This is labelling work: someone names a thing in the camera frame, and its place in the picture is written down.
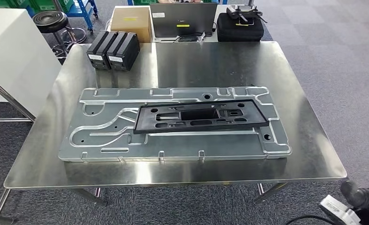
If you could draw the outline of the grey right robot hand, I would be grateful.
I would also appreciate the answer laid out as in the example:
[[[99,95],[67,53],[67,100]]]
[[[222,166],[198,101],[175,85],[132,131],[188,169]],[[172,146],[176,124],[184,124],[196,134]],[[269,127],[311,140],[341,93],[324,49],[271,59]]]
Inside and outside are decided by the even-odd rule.
[[[369,188],[358,188],[353,181],[347,180],[341,184],[340,190],[350,205],[369,210]]]

